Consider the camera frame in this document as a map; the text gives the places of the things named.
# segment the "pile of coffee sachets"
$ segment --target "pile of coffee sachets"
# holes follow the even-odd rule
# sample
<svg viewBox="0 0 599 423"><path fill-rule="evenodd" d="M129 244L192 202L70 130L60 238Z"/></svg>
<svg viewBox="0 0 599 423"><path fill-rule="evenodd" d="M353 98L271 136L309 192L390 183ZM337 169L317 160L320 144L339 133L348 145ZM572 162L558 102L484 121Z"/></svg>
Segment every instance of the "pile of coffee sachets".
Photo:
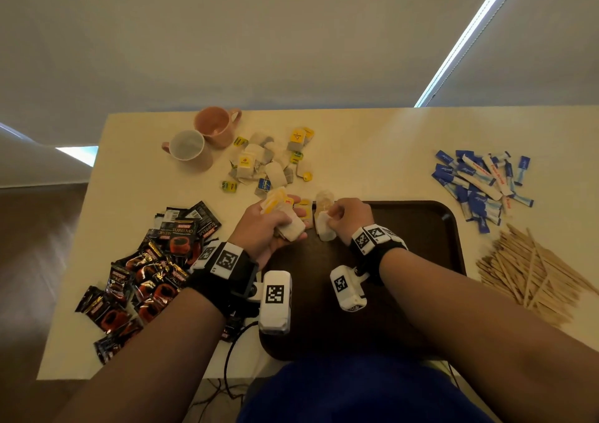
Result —
<svg viewBox="0 0 599 423"><path fill-rule="evenodd" d="M177 296L204 246L213 241L208 238L220 227L202 201L191 208L167 207L154 217L154 227L137 251L111 264L106 288L89 286L75 312L86 314L106 333L94 343L103 364ZM138 317L128 311L129 304ZM239 325L234 316L228 329ZM229 337L225 329L223 339Z"/></svg>

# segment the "tray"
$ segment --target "tray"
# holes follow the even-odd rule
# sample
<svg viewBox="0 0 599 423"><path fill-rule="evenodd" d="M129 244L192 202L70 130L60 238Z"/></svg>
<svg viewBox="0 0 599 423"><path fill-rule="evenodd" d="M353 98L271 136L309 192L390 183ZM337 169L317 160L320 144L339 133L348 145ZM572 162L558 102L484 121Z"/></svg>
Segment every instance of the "tray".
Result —
<svg viewBox="0 0 599 423"><path fill-rule="evenodd" d="M455 218L445 205L419 200L368 202L377 224L393 230L411 252L466 275ZM406 351L437 358L426 338L412 327L382 286L363 283L367 306L356 313L339 307L329 279L339 265L355 266L339 239L308 238L277 251L265 270L287 270L292 276L291 330L284 336L260 333L262 347L278 360L308 355Z"/></svg>

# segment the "blue shirt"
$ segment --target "blue shirt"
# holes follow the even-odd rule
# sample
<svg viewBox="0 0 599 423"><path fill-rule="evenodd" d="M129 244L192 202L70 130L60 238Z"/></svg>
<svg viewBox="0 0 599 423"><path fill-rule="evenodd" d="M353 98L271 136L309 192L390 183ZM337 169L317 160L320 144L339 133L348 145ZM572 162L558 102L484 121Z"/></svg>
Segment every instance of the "blue shirt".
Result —
<svg viewBox="0 0 599 423"><path fill-rule="evenodd" d="M441 371L383 355L293 362L243 406L237 421L492 422Z"/></svg>

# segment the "black wrist strap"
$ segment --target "black wrist strap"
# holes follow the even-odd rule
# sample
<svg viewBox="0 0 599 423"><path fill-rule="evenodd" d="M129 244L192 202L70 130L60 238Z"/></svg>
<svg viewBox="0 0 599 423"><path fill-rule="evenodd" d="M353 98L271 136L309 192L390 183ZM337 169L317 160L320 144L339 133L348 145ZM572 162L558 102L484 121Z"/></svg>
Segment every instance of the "black wrist strap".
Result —
<svg viewBox="0 0 599 423"><path fill-rule="evenodd" d="M204 295L228 317L234 310L231 304L239 301L232 296L242 299L249 296L258 264L239 246L223 242L207 247L192 270L187 287Z"/></svg>
<svg viewBox="0 0 599 423"><path fill-rule="evenodd" d="M356 230L349 244L349 250L358 263L356 275L362 276L364 273L368 273L374 283L382 284L378 276L380 261L383 260L385 253L393 248L407 250L405 242L392 230L378 224Z"/></svg>

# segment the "person's right arm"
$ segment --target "person's right arm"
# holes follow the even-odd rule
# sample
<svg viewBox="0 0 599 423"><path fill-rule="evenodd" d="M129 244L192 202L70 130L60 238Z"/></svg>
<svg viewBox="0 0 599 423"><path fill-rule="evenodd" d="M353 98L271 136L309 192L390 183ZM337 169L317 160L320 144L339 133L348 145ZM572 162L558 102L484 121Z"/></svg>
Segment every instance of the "person's right arm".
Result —
<svg viewBox="0 0 599 423"><path fill-rule="evenodd" d="M329 213L345 244L374 223L358 199L341 199ZM404 249L384 255L380 277L409 321L505 422L599 421L599 352Z"/></svg>

